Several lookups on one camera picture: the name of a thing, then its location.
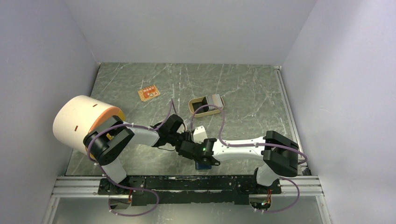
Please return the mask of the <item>blue leather card holder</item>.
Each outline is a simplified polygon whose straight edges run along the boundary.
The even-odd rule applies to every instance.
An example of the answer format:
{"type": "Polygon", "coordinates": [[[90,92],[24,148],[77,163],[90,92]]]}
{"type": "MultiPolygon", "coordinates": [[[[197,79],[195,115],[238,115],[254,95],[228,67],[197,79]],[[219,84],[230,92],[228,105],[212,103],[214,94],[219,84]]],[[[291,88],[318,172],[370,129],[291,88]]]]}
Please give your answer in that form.
{"type": "Polygon", "coordinates": [[[196,170],[210,170],[212,166],[210,164],[201,164],[198,162],[195,162],[195,169],[196,170]]]}

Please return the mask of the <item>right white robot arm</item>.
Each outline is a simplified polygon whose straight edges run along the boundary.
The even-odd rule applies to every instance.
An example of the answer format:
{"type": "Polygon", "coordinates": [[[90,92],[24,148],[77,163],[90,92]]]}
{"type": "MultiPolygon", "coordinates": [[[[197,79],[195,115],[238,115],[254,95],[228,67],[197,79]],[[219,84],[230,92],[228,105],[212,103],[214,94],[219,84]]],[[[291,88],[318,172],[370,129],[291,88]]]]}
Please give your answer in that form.
{"type": "Polygon", "coordinates": [[[204,139],[200,143],[183,140],[176,144],[178,155],[191,159],[205,168],[219,166],[228,160],[261,160],[264,164],[255,170],[252,188],[264,193],[279,177],[298,174],[298,144],[275,131],[249,140],[204,139]]]}

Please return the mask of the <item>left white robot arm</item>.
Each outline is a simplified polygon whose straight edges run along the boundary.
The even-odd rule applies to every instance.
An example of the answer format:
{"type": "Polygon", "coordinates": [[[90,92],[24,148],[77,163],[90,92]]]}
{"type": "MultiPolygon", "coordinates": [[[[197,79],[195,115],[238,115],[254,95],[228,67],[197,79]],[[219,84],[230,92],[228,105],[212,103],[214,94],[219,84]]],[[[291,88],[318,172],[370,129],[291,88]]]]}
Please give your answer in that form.
{"type": "Polygon", "coordinates": [[[89,132],[83,138],[83,144],[87,153],[112,180],[111,189],[123,194],[129,188],[129,178],[118,157],[128,144],[150,147],[170,144],[178,150],[184,140],[191,140],[191,133],[176,114],[149,127],[130,124],[113,115],[89,132]]]}

